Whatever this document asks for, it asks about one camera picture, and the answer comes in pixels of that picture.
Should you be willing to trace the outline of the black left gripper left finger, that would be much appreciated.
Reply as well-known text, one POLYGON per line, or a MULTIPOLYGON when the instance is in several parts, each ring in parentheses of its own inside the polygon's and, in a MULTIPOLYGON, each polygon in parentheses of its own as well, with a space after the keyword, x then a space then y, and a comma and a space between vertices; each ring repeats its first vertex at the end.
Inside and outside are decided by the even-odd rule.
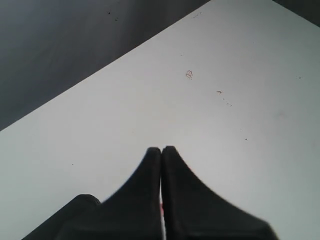
POLYGON ((64 224, 59 240, 159 240, 161 151, 147 149, 137 169, 110 198, 64 224))

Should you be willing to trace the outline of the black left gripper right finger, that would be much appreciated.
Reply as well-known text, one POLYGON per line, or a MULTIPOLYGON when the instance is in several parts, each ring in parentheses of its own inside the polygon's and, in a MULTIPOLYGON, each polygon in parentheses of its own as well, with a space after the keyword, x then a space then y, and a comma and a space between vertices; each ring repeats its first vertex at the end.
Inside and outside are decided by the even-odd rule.
POLYGON ((278 239, 266 221, 207 187, 173 146, 162 150, 161 194, 168 240, 278 239))

